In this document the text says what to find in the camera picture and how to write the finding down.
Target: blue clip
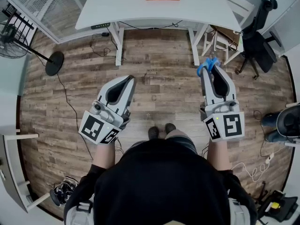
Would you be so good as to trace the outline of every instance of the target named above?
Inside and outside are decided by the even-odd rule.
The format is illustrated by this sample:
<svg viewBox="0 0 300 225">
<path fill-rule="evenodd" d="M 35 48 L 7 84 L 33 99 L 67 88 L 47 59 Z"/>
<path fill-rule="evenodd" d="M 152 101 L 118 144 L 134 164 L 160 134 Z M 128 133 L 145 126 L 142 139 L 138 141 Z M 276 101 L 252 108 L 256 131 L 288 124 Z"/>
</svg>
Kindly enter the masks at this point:
<svg viewBox="0 0 300 225">
<path fill-rule="evenodd" d="M 217 57 L 215 57 L 214 59 L 210 59 L 210 58 L 207 58 L 205 60 L 205 62 L 203 64 L 201 64 L 199 66 L 199 68 L 197 69 L 197 75 L 198 77 L 201 77 L 200 75 L 200 71 L 203 67 L 206 67 L 207 70 L 210 72 L 212 70 L 212 68 L 214 67 L 214 65 L 217 65 L 217 66 L 220 66 L 220 61 Z"/>
</svg>

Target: electric fan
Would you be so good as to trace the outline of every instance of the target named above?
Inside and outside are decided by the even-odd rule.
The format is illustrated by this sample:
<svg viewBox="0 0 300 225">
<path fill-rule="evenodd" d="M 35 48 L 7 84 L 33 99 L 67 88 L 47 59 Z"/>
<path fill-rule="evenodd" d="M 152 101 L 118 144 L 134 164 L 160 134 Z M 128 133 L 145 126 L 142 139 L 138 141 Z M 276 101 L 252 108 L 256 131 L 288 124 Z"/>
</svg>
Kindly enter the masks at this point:
<svg viewBox="0 0 300 225">
<path fill-rule="evenodd" d="M 64 54 L 54 52 L 49 58 L 28 46 L 26 37 L 19 31 L 14 24 L 0 23 L 0 56 L 10 59 L 18 59 L 31 51 L 37 56 L 47 61 L 45 71 L 47 75 L 57 74 L 63 64 Z"/>
</svg>

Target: shoe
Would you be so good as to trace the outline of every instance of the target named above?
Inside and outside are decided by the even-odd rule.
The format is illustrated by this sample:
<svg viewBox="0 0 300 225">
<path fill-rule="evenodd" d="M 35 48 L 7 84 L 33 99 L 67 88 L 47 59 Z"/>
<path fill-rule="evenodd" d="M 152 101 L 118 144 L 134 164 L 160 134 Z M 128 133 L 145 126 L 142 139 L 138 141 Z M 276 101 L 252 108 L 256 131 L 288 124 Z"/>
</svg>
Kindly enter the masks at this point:
<svg viewBox="0 0 300 225">
<path fill-rule="evenodd" d="M 172 124 L 172 123 L 167 123 L 167 124 L 165 125 L 165 132 L 166 132 L 167 134 L 169 134 L 169 133 L 172 132 L 173 130 L 176 130 L 176 127 L 175 127 L 174 124 Z"/>
<path fill-rule="evenodd" d="M 157 139 L 159 135 L 158 127 L 150 127 L 148 130 L 149 140 Z"/>
</svg>

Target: wooden floor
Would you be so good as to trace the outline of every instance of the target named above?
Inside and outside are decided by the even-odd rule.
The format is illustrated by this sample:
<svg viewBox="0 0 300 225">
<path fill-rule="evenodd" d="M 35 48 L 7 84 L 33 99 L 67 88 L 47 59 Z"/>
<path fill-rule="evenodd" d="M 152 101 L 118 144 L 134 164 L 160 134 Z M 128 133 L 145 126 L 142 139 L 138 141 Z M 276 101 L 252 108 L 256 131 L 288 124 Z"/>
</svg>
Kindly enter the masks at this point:
<svg viewBox="0 0 300 225">
<path fill-rule="evenodd" d="M 90 49 L 91 37 L 79 39 L 62 45 L 54 44 L 39 32 L 33 47 L 49 56 L 60 50 L 65 61 L 59 73 L 67 89 L 67 99 L 78 113 L 78 124 L 85 110 L 103 84 L 123 75 L 134 75 L 137 85 L 131 104 L 131 122 L 120 134 L 123 149 L 133 143 L 147 139 L 147 131 L 157 125 L 163 132 L 164 124 L 173 122 L 194 141 L 198 152 L 209 140 L 206 127 L 200 121 L 199 105 L 204 101 L 200 81 L 193 66 L 193 56 L 188 35 L 183 30 L 131 30 L 125 32 L 123 66 L 115 66 L 114 57 L 101 58 Z M 203 41 L 198 46 L 202 52 Z M 103 49 L 115 47 L 109 37 L 96 37 L 94 50 L 100 54 Z M 224 58 L 224 52 L 215 55 Z M 227 66 L 226 72 L 236 85 L 240 108 L 245 112 L 246 136 L 239 142 L 229 143 L 232 165 L 244 162 L 252 170 L 265 161 L 260 157 L 263 131 L 260 122 L 253 117 L 253 111 L 262 114 L 284 109 L 285 104 L 293 102 L 293 92 L 288 68 L 284 59 L 279 59 L 269 73 L 258 67 L 260 77 L 254 81 L 254 71 L 247 66 L 244 72 L 236 75 L 243 57 L 237 57 Z M 91 158 L 82 138 L 76 129 L 74 111 L 67 105 L 62 85 L 57 76 L 49 77 L 36 56 L 27 69 L 24 96 L 21 99 L 21 131 L 38 133 L 39 138 L 22 140 L 25 168 L 33 191 L 39 196 L 48 192 L 53 183 L 62 181 L 65 175 L 80 180 L 91 165 Z M 94 154 L 95 146 L 88 142 Z M 265 143 L 263 155 L 268 155 L 282 145 Z M 243 166 L 234 169 L 243 187 L 254 197 L 258 196 L 262 181 L 267 189 L 281 189 L 291 159 L 291 148 L 284 148 L 275 154 L 269 169 L 257 183 L 245 172 Z M 48 198 L 42 206 L 62 217 L 63 207 L 56 207 Z"/>
</svg>

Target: black shirt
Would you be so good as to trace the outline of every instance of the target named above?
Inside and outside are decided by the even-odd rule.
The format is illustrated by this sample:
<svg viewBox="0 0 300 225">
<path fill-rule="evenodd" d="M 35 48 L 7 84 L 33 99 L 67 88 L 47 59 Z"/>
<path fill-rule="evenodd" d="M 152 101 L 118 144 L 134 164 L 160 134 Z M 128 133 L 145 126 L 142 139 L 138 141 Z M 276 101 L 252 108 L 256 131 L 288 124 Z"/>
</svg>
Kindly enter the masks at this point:
<svg viewBox="0 0 300 225">
<path fill-rule="evenodd" d="M 112 168 L 92 165 L 66 204 L 67 211 L 95 193 L 96 225 L 229 225 L 229 196 L 248 207 L 253 200 L 231 171 L 218 172 L 206 159 L 168 140 L 151 140 L 130 149 Z"/>
</svg>

